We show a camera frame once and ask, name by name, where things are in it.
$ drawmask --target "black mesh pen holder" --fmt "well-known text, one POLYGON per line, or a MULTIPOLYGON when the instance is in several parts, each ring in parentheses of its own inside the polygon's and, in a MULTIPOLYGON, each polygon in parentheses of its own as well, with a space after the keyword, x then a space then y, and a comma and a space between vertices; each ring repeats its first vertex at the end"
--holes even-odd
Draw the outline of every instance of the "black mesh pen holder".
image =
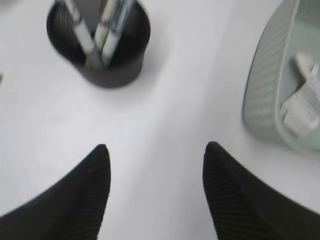
MULTIPOLYGON (((75 0, 92 35, 99 21, 101 0, 75 0)), ((90 82, 105 88, 131 83, 141 72, 146 47, 150 39, 150 22, 139 3, 135 3, 125 23, 122 36, 108 68, 85 67, 86 56, 74 34, 68 13, 60 2, 51 8, 47 34, 54 48, 90 82)))

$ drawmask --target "basket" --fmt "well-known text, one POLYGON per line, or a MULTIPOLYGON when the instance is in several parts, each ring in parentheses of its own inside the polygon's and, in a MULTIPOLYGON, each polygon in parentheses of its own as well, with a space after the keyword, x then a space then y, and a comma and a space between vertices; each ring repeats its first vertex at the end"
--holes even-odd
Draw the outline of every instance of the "basket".
POLYGON ((283 125, 280 110, 303 82, 292 60, 295 55, 305 52, 320 62, 319 12, 319 0, 280 4, 256 50, 243 103, 243 121, 253 135, 316 156, 320 155, 320 128, 299 139, 283 125))

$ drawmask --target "white desk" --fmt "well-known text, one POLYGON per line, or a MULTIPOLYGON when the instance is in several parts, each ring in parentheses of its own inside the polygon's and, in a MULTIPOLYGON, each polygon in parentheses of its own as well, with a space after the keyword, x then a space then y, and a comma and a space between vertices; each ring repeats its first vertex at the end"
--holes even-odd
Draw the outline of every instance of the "white desk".
POLYGON ((99 239, 213 240, 202 184, 209 141, 320 213, 320 161, 257 141, 241 119, 251 62, 280 0, 143 0, 151 22, 143 70, 112 90, 87 82, 52 48, 52 0, 4 2, 0 215, 104 143, 112 179, 99 239))

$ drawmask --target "marker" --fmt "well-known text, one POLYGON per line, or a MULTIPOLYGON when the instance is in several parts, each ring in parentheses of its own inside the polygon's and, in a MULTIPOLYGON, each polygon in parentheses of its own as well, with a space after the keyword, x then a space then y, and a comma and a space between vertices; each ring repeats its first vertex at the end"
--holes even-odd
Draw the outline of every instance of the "marker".
POLYGON ((104 67, 108 67, 110 65, 125 23, 135 2, 136 0, 119 0, 117 3, 115 13, 110 23, 110 30, 102 50, 101 58, 104 67))
POLYGON ((101 53, 101 51, 104 48, 104 45, 108 36, 108 32, 109 32, 110 21, 115 14, 117 3, 118 3, 118 0, 107 1, 104 7, 103 13, 101 15, 101 20, 98 23, 98 26, 96 27, 94 42, 99 53, 101 53))
POLYGON ((73 0, 64 0, 64 5, 69 12, 72 20, 73 31, 76 35, 79 44, 89 61, 91 67, 95 69, 102 69, 103 65, 99 57, 95 42, 93 41, 90 31, 85 20, 80 15, 73 0))

